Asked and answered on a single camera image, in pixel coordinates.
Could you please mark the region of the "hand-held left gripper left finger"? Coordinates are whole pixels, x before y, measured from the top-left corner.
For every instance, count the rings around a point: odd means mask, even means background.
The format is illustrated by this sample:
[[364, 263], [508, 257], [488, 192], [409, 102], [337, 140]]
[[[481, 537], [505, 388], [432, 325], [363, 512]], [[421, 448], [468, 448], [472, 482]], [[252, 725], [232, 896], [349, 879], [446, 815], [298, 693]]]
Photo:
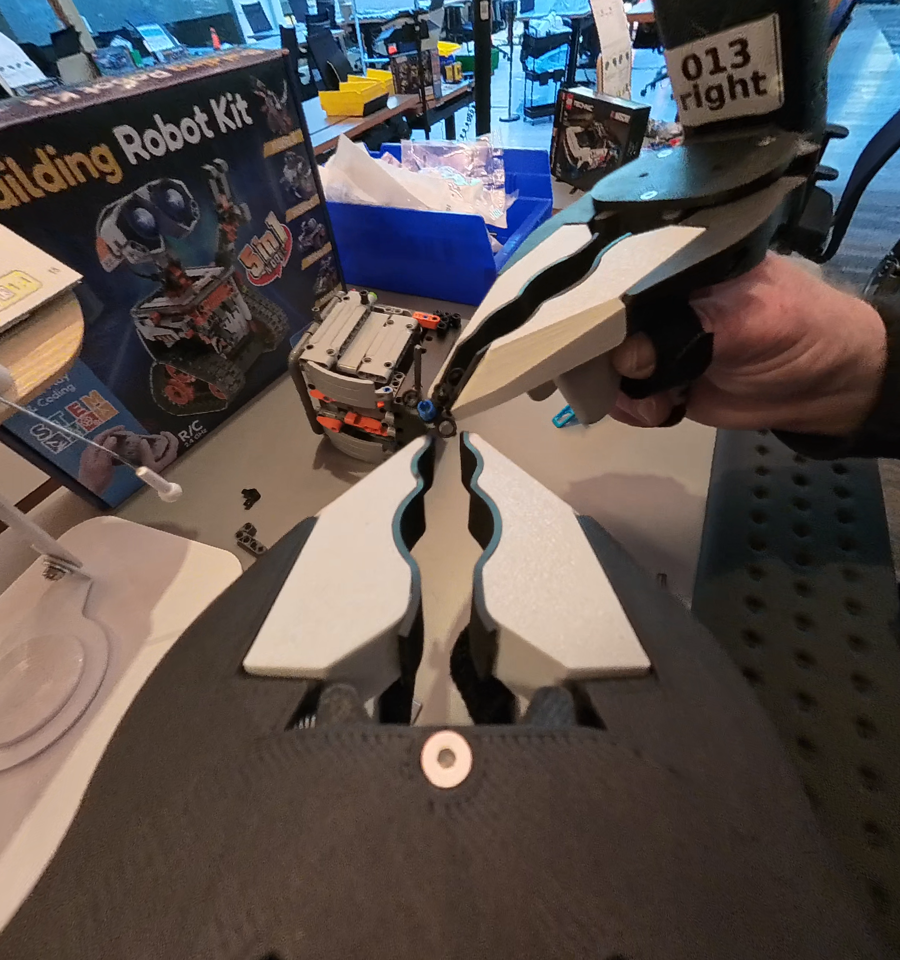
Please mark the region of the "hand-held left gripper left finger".
[[411, 550], [426, 530], [432, 437], [412, 441], [302, 524], [302, 546], [242, 667], [346, 684], [381, 716], [412, 716], [424, 623]]

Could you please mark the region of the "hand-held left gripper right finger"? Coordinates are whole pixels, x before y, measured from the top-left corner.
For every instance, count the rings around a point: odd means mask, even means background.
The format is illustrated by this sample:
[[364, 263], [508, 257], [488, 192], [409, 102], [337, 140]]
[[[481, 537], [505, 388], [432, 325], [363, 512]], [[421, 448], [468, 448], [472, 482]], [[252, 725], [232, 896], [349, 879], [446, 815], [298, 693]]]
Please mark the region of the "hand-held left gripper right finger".
[[641, 680], [650, 658], [597, 553], [600, 526], [476, 433], [459, 439], [479, 547], [458, 693], [469, 714], [516, 714], [540, 691]]

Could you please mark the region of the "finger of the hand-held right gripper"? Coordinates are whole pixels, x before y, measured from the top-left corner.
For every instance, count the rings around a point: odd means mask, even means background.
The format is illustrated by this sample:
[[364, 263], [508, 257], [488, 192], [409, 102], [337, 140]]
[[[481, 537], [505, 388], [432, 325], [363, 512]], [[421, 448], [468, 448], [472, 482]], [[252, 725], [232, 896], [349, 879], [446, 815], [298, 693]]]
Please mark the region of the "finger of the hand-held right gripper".
[[599, 249], [600, 234], [588, 223], [546, 223], [532, 232], [467, 321], [432, 382], [430, 401], [455, 403], [482, 354], [579, 282]]
[[494, 342], [452, 403], [454, 418], [491, 409], [623, 342], [623, 295], [706, 231], [670, 224], [604, 243], [583, 278]]

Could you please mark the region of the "small black angled beam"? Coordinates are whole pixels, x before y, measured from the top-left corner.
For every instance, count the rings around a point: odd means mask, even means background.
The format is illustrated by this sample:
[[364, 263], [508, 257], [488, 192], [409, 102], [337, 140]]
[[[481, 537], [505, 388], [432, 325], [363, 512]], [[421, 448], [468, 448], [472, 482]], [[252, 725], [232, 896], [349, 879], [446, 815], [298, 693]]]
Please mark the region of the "small black angled beam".
[[[423, 421], [420, 420], [416, 411], [416, 406], [421, 399], [422, 400], [430, 399], [439, 409], [439, 415], [433, 423], [425, 424]], [[456, 425], [456, 420], [452, 413], [452, 399], [453, 399], [452, 395], [443, 388], [434, 391], [430, 396], [427, 396], [426, 398], [423, 396], [420, 396], [416, 400], [415, 405], [412, 408], [413, 414], [416, 418], [416, 425], [418, 425], [424, 431], [429, 431], [440, 438], [448, 439], [456, 436], [457, 425]]]

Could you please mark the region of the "grey building block model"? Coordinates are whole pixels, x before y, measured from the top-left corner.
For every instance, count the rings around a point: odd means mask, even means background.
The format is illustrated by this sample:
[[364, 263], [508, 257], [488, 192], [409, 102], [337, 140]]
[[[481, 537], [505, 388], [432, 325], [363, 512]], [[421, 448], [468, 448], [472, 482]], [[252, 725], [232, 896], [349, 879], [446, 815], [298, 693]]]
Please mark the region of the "grey building block model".
[[455, 311], [393, 306], [368, 290], [332, 294], [288, 359], [312, 432], [371, 465], [426, 433], [412, 408], [462, 327]]

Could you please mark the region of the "person's right forearm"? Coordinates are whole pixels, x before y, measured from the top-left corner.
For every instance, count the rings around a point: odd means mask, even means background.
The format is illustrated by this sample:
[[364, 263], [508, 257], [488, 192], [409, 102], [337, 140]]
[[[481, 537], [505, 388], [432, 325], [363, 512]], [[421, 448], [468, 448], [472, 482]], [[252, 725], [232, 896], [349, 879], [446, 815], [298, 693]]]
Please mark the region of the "person's right forearm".
[[862, 425], [845, 437], [773, 431], [795, 453], [814, 460], [900, 461], [900, 294], [880, 296], [873, 304], [888, 336], [888, 356], [874, 406]]

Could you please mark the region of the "person's right hand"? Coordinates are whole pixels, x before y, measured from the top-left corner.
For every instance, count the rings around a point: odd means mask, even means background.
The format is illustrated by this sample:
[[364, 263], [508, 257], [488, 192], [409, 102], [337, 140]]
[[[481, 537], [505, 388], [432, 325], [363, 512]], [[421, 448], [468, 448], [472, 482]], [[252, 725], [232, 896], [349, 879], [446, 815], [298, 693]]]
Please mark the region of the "person's right hand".
[[685, 395], [620, 396], [618, 421], [662, 427], [684, 407], [686, 419], [718, 429], [845, 437], [874, 407], [886, 327], [872, 305], [827, 283], [808, 261], [768, 253], [689, 303], [714, 336], [707, 371]]

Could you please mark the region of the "black office chair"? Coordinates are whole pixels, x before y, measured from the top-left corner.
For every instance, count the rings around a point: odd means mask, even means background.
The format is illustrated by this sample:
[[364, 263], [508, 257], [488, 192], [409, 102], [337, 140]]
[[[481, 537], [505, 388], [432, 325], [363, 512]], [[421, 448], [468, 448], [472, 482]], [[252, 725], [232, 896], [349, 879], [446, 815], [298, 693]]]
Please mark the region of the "black office chair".
[[[838, 252], [847, 234], [864, 192], [886, 164], [900, 150], [900, 108], [870, 139], [854, 165], [828, 233], [812, 258], [828, 263]], [[884, 255], [864, 286], [864, 297], [900, 294], [900, 239]]]

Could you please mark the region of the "blue bin with plastic bags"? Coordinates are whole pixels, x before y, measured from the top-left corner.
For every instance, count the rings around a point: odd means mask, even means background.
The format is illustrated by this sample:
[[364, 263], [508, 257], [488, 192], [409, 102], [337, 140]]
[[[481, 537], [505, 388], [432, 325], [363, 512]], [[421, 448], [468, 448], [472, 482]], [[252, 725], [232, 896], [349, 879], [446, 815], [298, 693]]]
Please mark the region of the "blue bin with plastic bags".
[[476, 214], [328, 200], [343, 283], [349, 287], [476, 305], [537, 227], [552, 216], [549, 156], [503, 150], [506, 226]]

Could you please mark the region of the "dark toy car box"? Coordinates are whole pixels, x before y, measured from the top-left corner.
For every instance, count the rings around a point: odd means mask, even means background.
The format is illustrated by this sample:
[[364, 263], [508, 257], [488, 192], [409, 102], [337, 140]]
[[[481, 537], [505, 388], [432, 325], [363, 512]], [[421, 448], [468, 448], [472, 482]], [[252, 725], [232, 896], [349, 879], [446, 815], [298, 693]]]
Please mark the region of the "dark toy car box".
[[582, 191], [633, 162], [643, 149], [650, 106], [587, 87], [564, 87], [555, 105], [552, 176]]

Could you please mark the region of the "white book stand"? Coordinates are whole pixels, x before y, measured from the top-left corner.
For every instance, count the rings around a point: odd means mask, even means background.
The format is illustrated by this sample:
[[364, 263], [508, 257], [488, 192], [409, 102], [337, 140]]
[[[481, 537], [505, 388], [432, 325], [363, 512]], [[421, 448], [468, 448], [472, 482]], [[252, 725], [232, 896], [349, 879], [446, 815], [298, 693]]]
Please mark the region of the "white book stand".
[[0, 495], [0, 931], [56, 852], [133, 697], [240, 574], [117, 517], [60, 536]]

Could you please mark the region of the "black pillar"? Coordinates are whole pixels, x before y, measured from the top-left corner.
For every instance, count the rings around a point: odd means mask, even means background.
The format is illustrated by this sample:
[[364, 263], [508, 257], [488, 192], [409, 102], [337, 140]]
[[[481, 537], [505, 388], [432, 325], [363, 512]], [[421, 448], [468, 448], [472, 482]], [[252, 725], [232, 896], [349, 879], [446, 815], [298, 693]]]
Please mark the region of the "black pillar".
[[471, 2], [474, 42], [475, 130], [478, 138], [491, 131], [492, 2]]

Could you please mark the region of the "yellow plastic bin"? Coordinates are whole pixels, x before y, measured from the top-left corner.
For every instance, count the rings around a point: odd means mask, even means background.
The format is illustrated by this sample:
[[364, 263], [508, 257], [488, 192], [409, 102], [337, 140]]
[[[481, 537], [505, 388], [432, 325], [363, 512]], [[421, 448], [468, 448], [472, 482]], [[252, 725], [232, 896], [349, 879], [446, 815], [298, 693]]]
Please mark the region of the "yellow plastic bin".
[[317, 96], [328, 117], [362, 118], [384, 110], [394, 93], [392, 72], [370, 68], [365, 75], [350, 75], [336, 89], [320, 91]]

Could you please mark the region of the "toy kit cardboard box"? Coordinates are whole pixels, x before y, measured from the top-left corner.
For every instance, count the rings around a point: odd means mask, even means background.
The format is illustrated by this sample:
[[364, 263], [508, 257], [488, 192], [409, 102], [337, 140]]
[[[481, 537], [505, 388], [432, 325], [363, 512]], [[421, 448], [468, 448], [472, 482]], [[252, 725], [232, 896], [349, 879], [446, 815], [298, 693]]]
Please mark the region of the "toy kit cardboard box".
[[80, 354], [0, 441], [99, 509], [288, 370], [344, 289], [288, 53], [0, 101], [0, 224], [81, 275]]

